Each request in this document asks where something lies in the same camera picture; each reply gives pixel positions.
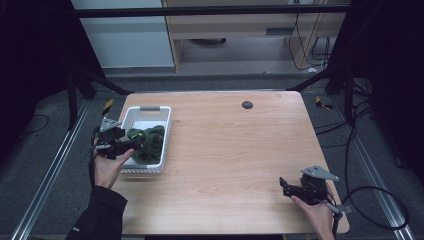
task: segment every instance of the aluminum rail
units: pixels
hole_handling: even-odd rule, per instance
[[[70,148],[73,142],[75,141],[79,130],[81,129],[82,123],[85,119],[85,116],[87,115],[90,103],[90,101],[84,100],[75,127],[69,130],[66,134],[62,145],[60,146],[56,156],[52,161],[52,164],[50,165],[50,168],[48,169],[43,181],[41,182],[40,187],[37,190],[37,193],[32,199],[31,204],[26,210],[18,226],[12,233],[12,240],[25,240],[28,238],[32,227],[34,226],[34,223],[37,220],[38,215],[40,214],[41,209],[43,208],[44,203],[46,202],[49,196],[50,190],[52,189],[56,178],[59,175],[60,169],[62,168],[62,165],[65,162]]]
[[[335,108],[337,109],[338,114],[340,115],[342,120],[346,120],[344,117],[344,114],[342,112],[343,105],[337,97],[331,96],[332,101],[335,103]],[[350,129],[347,126],[346,131],[348,132],[348,135],[350,134]],[[355,149],[355,152],[358,156],[359,162],[362,166],[362,169],[365,172],[365,175],[368,179],[368,181],[376,187],[380,187],[383,189],[388,189],[386,183],[384,182],[383,178],[378,173],[376,167],[372,163],[371,157],[368,155],[367,150],[365,146],[363,145],[360,137],[358,134],[353,138],[353,147]],[[390,225],[392,227],[400,226],[404,223],[405,218],[403,217],[402,211],[400,210],[398,204],[396,201],[388,196],[387,194],[383,194],[380,191],[376,191],[375,195],[380,203],[381,208],[383,209],[387,220],[389,221]],[[415,239],[414,234],[412,233],[411,229],[408,225],[406,225],[404,228],[400,230],[395,230],[394,234],[399,240],[413,240]]]
[[[81,9],[75,11],[45,11],[54,16],[78,18],[113,17],[154,17],[190,15],[240,15],[278,13],[338,13],[348,10],[364,10],[371,5],[352,6],[350,4],[311,4],[311,5],[256,5],[256,6],[206,6],[206,7],[163,7],[128,9]]]

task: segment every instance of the table top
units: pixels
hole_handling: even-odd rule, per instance
[[[130,106],[170,106],[172,123],[165,171],[121,174],[113,187],[128,199],[124,234],[312,232],[279,185],[300,186],[302,168],[328,170],[298,92],[131,94],[121,121]],[[348,229],[344,217],[338,231]]]

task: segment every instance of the small round object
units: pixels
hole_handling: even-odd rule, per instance
[[[251,108],[253,108],[253,103],[252,103],[251,101],[244,101],[244,102],[241,104],[241,106],[242,106],[244,109],[251,109]]]

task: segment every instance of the person's arm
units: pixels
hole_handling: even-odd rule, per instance
[[[111,190],[119,176],[122,165],[134,153],[128,150],[116,160],[96,156],[94,160],[94,180],[87,209],[71,228],[66,240],[82,239],[121,239],[122,215],[127,200]]]
[[[329,193],[332,194],[331,188],[328,185],[327,188]],[[327,207],[325,202],[311,206],[294,195],[290,198],[294,203],[296,203],[296,205],[300,207],[300,209],[303,210],[309,224],[311,225],[319,240],[334,240],[332,231],[333,212],[330,210],[330,208]]]

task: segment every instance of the gray floor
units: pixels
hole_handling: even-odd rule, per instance
[[[181,58],[182,65],[178,73],[152,74],[140,77],[110,80],[125,89],[136,92],[145,91],[203,91],[203,90],[248,90],[248,89],[286,89],[303,82],[313,73],[298,70],[291,61],[290,53],[284,41],[272,39],[227,39],[222,45],[199,45],[186,41]],[[317,61],[314,70],[320,70]],[[321,96],[325,103],[338,106],[342,94],[328,97],[323,91],[325,80],[318,82],[302,92],[308,113],[314,127],[343,121],[336,109],[317,107],[315,97]],[[71,148],[66,152],[63,165],[54,177],[49,194],[42,201],[42,208],[35,212],[37,218],[30,223],[32,238],[63,239],[63,235],[72,226],[87,205],[90,186],[86,171],[88,146],[91,129],[101,120],[100,113],[106,99],[115,102],[109,114],[118,118],[125,101],[109,89],[95,84],[97,96],[86,101],[79,97],[80,109],[87,106],[87,115],[76,132]],[[9,239],[10,235],[23,219],[25,212],[37,193],[49,167],[60,151],[67,137],[67,98],[66,92],[60,92],[39,102],[33,121],[28,125],[27,134],[15,146],[9,158],[7,169],[0,175],[0,239]],[[355,103],[363,99],[355,98]],[[316,128],[317,132],[326,128]],[[348,233],[339,239],[424,239],[424,216],[421,203],[424,201],[424,188],[409,169],[396,167],[394,154],[387,144],[372,114],[363,116],[357,122],[357,135],[349,151],[348,179],[350,188],[369,185],[370,178],[379,177],[396,196],[401,198],[410,213],[409,230],[413,238],[398,238],[393,231],[384,230],[370,224],[358,212],[347,214],[351,224]],[[340,196],[346,195],[345,189],[345,146],[348,128],[341,127],[331,133],[320,134],[318,139],[330,170],[341,178],[336,183]],[[366,154],[361,152],[361,145]],[[368,176],[363,159],[370,159],[378,176]],[[355,203],[372,219],[388,224],[387,213],[381,207],[381,198],[373,191],[355,195]],[[291,235],[288,239],[305,239],[304,235]]]

